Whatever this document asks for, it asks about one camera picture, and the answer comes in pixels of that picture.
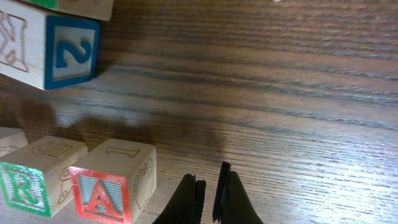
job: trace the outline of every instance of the red letter a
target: red letter a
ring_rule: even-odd
[[[96,205],[105,206],[104,215],[109,215],[111,217],[116,217],[116,218],[122,218],[122,215],[116,211],[112,201],[108,197],[108,194],[106,194],[104,185],[102,184],[101,180],[98,180],[97,183],[95,183],[93,194],[91,195],[88,205],[85,206],[85,210],[98,213]]]

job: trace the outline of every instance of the number block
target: number block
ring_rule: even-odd
[[[156,148],[109,139],[70,172],[79,216],[134,223],[156,189]]]
[[[16,128],[0,128],[0,157],[27,145],[25,132]]]
[[[24,0],[48,9],[108,21],[113,0]]]
[[[51,90],[90,81],[99,25],[0,0],[0,72]]]
[[[47,136],[1,157],[7,204],[45,217],[55,215],[73,197],[69,166],[87,153],[83,142]]]

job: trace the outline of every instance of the toy block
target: toy block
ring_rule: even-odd
[[[0,157],[7,204],[52,217],[73,198],[69,166],[87,154],[83,142],[47,136]]]
[[[108,21],[113,0],[24,0],[59,12]]]
[[[25,132],[17,128],[0,128],[0,157],[27,145]]]
[[[90,81],[98,48],[94,21],[0,0],[0,72],[51,90]]]
[[[79,216],[134,223],[156,189],[156,148],[109,139],[70,167]]]

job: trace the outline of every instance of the red border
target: red border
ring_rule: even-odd
[[[70,175],[72,177],[72,188],[73,188],[73,194],[75,195],[75,203],[76,203],[76,210],[79,216],[83,218],[88,218],[92,220],[97,220],[109,224],[128,224],[131,223],[131,214],[130,214],[130,201],[129,201],[129,190],[127,187],[127,178],[117,176],[117,175],[112,175],[112,174],[107,174],[104,172],[100,171],[95,171],[95,170],[88,170],[88,169],[83,169],[79,167],[70,167],[69,168]],[[80,189],[79,189],[79,184],[78,184],[78,177],[84,175],[87,177],[94,177],[100,180],[108,180],[108,181],[113,181],[121,184],[121,190],[122,190],[122,203],[123,203],[123,221],[117,221],[114,219],[110,219],[101,215],[95,215],[92,213],[87,213],[84,212],[83,209],[83,203],[81,202],[81,195],[80,195]]]

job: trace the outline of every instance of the green block face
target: green block face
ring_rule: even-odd
[[[57,6],[57,0],[29,0],[29,1],[49,9],[55,9],[55,6]]]
[[[40,170],[0,162],[0,178],[8,206],[51,217],[44,175]]]

